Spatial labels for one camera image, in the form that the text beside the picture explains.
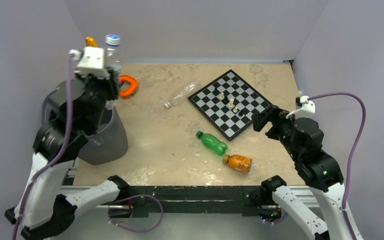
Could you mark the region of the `pepsi labelled clear bottle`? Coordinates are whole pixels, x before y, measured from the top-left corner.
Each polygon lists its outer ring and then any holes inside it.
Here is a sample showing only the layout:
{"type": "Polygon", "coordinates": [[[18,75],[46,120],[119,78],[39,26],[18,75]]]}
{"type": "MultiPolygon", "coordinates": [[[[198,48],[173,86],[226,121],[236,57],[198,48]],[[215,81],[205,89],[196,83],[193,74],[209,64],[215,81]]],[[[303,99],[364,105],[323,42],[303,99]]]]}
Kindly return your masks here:
{"type": "Polygon", "coordinates": [[[123,58],[121,56],[121,38],[115,34],[108,34],[105,37],[106,43],[106,66],[113,69],[114,82],[117,86],[117,96],[120,92],[119,77],[121,75],[121,68],[123,58]]]}

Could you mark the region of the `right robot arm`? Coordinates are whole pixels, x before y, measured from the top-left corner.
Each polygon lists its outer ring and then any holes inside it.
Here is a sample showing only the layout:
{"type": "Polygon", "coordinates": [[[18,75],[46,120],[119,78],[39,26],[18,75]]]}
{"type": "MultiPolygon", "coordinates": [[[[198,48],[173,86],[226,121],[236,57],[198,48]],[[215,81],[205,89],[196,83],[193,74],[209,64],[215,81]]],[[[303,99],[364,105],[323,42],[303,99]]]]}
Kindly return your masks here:
{"type": "Polygon", "coordinates": [[[322,149],[324,133],[311,118],[287,116],[288,111],[272,105],[252,116],[253,129],[259,132],[272,123],[265,135],[284,146],[298,175],[316,198],[323,219],[302,203],[278,175],[261,183],[257,200],[279,205],[311,240],[361,240],[344,196],[339,164],[322,149]]]}

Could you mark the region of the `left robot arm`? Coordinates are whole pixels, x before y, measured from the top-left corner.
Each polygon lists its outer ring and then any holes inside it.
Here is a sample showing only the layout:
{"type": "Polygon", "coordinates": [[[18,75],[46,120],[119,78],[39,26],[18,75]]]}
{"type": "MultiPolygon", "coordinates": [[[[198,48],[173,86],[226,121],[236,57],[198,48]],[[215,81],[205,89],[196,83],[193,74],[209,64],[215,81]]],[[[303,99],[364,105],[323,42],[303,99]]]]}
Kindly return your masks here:
{"type": "Polygon", "coordinates": [[[32,168],[19,204],[5,211],[14,225],[13,236],[44,240],[67,230],[75,218],[104,203],[124,204],[129,185],[117,175],[77,194],[59,192],[66,172],[95,134],[106,103],[118,98],[118,82],[112,67],[103,75],[76,71],[49,96],[51,118],[33,143],[32,168]]]}

